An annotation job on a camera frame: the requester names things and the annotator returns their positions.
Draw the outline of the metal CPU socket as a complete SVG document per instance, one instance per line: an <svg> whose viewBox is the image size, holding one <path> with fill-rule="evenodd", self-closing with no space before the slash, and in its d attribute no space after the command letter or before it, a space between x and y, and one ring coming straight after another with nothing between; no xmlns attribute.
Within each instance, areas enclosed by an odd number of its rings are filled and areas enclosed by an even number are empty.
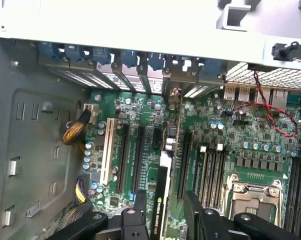
<svg viewBox="0 0 301 240"><path fill-rule="evenodd" d="M229 220L236 214L256 215L278 227L284 225L284 191L282 182L251 183L240 180L238 174L227 177L221 212Z"/></svg>

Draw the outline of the white expansion slot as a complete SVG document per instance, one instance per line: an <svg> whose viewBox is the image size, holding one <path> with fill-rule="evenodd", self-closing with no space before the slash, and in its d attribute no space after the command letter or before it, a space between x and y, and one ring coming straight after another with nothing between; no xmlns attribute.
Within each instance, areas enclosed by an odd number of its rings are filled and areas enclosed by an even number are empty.
<svg viewBox="0 0 301 240"><path fill-rule="evenodd" d="M108 118L106 122L102 163L100 169L100 183L103 185L107 185L110 181L111 163L113 161L114 144L117 129L116 123L117 120L115 118Z"/></svg>

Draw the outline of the short black expansion slot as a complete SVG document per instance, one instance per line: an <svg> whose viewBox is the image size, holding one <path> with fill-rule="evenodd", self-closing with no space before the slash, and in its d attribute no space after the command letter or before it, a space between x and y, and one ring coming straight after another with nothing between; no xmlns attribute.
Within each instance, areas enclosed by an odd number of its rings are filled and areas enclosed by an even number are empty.
<svg viewBox="0 0 301 240"><path fill-rule="evenodd" d="M152 148L159 149L162 146L163 131L161 128L154 128L152 138Z"/></svg>

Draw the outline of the green motherboard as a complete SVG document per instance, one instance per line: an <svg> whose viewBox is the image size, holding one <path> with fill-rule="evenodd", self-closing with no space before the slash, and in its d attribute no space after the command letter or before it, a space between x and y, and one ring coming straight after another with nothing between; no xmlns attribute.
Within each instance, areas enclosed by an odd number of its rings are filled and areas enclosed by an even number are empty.
<svg viewBox="0 0 301 240"><path fill-rule="evenodd" d="M151 236L150 218L154 204L154 188L148 190L149 180L155 180L157 173L148 178L149 153L147 121L150 116L149 103L156 101L158 95L146 95L111 90L93 90L87 104L98 105L95 124L88 123L85 136L85 150L82 164L83 179L78 182L79 189L85 190L93 209L110 217L119 208L131 207L137 193L131 193L138 127L145 127L145 139L141 174L138 190L146 191L146 225ZM201 131L198 146L223 151L231 145L224 167L220 197L220 208L225 193L225 184L231 174L249 183L269 184L279 179L283 187L283 226L287 230L287 208L289 199L292 160L301 165L301 96L287 95L287 105L283 111L266 111L260 102L244 104L240 100L230 101L221 91L214 91L202 98L192 99L197 116L194 127ZM107 119L117 120L111 162L110 179L107 185L100 183L102 157ZM123 125L130 126L129 150L124 180L124 189L117 191L119 161ZM299 183L297 184L293 234L300 240L296 230Z"/></svg>

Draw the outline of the white power connector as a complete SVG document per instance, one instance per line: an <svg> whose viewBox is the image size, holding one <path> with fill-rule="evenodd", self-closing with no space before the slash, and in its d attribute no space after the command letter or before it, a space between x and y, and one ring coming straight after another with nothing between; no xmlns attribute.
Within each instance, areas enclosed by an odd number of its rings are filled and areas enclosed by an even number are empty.
<svg viewBox="0 0 301 240"><path fill-rule="evenodd" d="M98 114L99 114L99 105L98 104L84 103L83 104L83 110L90 111L91 115L90 115L88 123L89 124L95 124L97 122L97 118L98 118Z"/></svg>

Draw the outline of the metal expansion slot cover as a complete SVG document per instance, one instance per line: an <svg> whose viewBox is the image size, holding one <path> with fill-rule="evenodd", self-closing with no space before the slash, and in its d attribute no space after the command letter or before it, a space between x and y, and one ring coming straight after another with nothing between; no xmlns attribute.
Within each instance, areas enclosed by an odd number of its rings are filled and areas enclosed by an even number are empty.
<svg viewBox="0 0 301 240"><path fill-rule="evenodd" d="M38 64L42 67L45 67L49 72L58 75L61 78L67 79L85 87L97 87L91 80L80 76L79 73L74 73L70 68L69 62L64 62L60 59L46 58L45 56L39 55Z"/></svg>
<svg viewBox="0 0 301 240"><path fill-rule="evenodd" d="M88 62L76 62L72 61L69 64L69 68L76 74L94 83L100 89L110 89L115 91L121 91L121 88L106 77L103 73L97 70L97 64L93 61Z"/></svg>
<svg viewBox="0 0 301 240"><path fill-rule="evenodd" d="M219 89L226 83L226 74L207 75L201 73L196 83L191 83L182 91L185 99L201 98L212 91Z"/></svg>

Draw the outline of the open grey PC case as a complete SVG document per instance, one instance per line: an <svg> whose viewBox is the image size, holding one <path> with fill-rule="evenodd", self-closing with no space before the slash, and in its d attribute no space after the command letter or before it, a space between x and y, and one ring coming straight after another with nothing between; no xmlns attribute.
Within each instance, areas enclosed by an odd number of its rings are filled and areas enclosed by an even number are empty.
<svg viewBox="0 0 301 240"><path fill-rule="evenodd" d="M250 7L228 3L220 10L217 0L0 0L0 240L46 240L89 207L102 212L79 188L91 116L83 107L94 90L159 96L151 90L148 53L165 54L164 67L174 56L190 57L200 74L205 59L221 60L226 82L205 96L221 91L228 101L261 103L267 112L282 112L285 96L301 96L301 38L234 26L230 13L238 10ZM276 43L294 41L292 61L273 60ZM83 62L95 62L121 91L49 72L38 64L39 42L57 43L56 59L65 63L74 62L65 44L83 46ZM107 48L111 64L94 61L93 47ZM137 52L136 67L122 63L121 50ZM276 69L247 70L248 63Z"/></svg>

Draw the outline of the grey parts rack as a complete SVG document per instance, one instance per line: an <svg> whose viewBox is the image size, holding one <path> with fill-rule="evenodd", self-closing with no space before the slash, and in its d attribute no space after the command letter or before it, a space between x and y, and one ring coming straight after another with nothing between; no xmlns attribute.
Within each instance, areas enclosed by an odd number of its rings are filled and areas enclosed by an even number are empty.
<svg viewBox="0 0 301 240"><path fill-rule="evenodd" d="M227 4L250 10L232 10L230 23L268 36L301 39L301 0L216 0L223 11Z"/></svg>

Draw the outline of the black intrusion switch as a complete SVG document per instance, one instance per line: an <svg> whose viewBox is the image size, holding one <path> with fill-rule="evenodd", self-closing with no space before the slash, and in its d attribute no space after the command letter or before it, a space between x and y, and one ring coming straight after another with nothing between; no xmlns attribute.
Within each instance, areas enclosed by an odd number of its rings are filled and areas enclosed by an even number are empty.
<svg viewBox="0 0 301 240"><path fill-rule="evenodd" d="M273 56L273 60L282 61L282 62L292 62L293 61L293 52L298 50L300 44L297 41L293 41L289 44L281 44L276 43L272 47L271 55ZM276 70L276 67L265 66L260 64L248 63L247 70L255 71L255 72L271 72Z"/></svg>

